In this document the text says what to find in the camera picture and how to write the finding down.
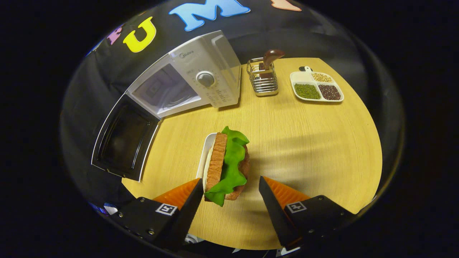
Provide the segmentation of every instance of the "white plate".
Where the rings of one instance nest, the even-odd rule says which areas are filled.
[[[309,68],[307,66],[305,66],[304,68],[305,68],[305,72],[292,72],[290,74],[291,88],[293,89],[293,92],[295,93],[297,98],[305,100],[305,101],[323,101],[323,102],[341,102],[341,101],[344,100],[344,94],[341,91],[341,88],[338,86],[338,84],[333,79],[333,77],[331,77],[330,75],[328,75],[326,73],[321,73],[321,74],[325,74],[325,75],[329,76],[331,78],[331,80],[333,81],[333,83],[318,82],[318,81],[314,80],[314,78],[311,75],[311,73],[317,73],[317,72],[312,72],[311,68]],[[297,91],[295,90],[295,84],[311,84],[311,85],[314,85],[316,90],[319,92],[320,99],[308,99],[308,98],[300,97],[297,94]],[[319,85],[320,84],[333,85],[338,90],[339,94],[341,95],[341,98],[339,100],[327,100],[327,99],[325,99],[324,96],[322,95],[322,92],[319,89]]]
[[[196,178],[202,178],[202,187],[206,189],[207,178],[204,178],[204,167],[206,166],[206,159],[212,144],[217,137],[217,133],[211,133],[206,137],[204,141],[204,147],[202,148],[201,159],[199,160],[198,172]]]

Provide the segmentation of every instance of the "letter m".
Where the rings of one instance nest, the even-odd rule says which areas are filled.
[[[220,15],[223,17],[250,12],[250,8],[242,6],[236,0],[206,0],[203,5],[182,4],[172,9],[169,14],[177,14],[186,24],[185,31],[191,31],[204,25],[204,21],[196,19],[194,15],[208,20],[215,20],[217,18],[217,6],[222,10]]]

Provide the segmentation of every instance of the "midea logo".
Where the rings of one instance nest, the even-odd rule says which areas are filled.
[[[186,52],[186,53],[181,53],[179,55],[180,58],[185,58],[187,55],[194,53],[194,51]]]

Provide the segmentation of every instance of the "wire basket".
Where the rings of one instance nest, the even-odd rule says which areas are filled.
[[[250,82],[257,96],[275,95],[279,91],[277,87],[277,77],[274,70],[274,64],[269,65],[268,70],[260,70],[260,62],[263,58],[253,58],[247,62],[247,73],[249,74]],[[271,73],[269,78],[261,78],[260,74]]]

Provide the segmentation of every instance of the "white microwave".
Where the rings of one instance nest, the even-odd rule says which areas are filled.
[[[237,104],[241,63],[222,31],[176,47],[148,67],[102,125],[91,164],[140,181],[161,118],[194,107]]]

